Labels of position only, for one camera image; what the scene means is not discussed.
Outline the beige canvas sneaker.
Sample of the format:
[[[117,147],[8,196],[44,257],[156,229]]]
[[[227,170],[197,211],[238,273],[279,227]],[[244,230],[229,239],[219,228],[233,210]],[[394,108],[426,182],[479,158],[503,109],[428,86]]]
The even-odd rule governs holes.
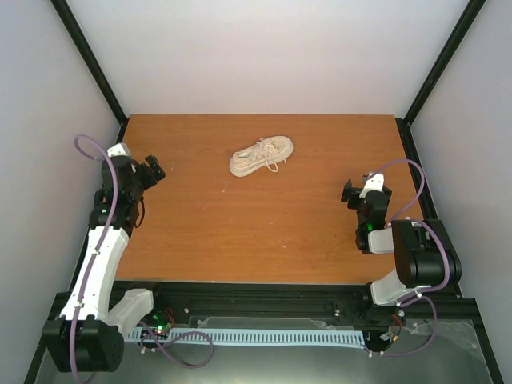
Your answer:
[[[294,144],[287,136],[260,138],[252,146],[235,152],[229,162],[233,176],[242,178],[263,167],[278,172],[278,164],[286,163],[294,151]]]

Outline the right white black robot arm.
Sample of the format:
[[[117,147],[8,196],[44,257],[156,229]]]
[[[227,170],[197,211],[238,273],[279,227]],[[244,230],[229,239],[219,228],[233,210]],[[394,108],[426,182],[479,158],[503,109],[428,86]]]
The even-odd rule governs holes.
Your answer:
[[[397,306],[456,285],[462,277],[462,264],[442,221],[406,218],[387,223],[391,195],[384,176],[377,174],[362,187],[347,181],[341,196],[347,208],[356,213],[356,247],[363,254],[394,256],[394,269],[370,284],[376,306]]]

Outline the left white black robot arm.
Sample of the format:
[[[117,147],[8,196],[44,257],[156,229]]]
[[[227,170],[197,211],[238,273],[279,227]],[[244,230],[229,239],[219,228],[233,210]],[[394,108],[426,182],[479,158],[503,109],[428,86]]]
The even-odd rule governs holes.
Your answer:
[[[139,163],[126,150],[111,150],[103,161],[82,267],[67,303],[42,330],[43,344],[59,371],[115,371],[125,339],[139,321],[157,322],[165,316],[166,301],[148,289],[128,290],[110,304],[122,254],[145,215],[143,194],[165,176],[153,155]]]

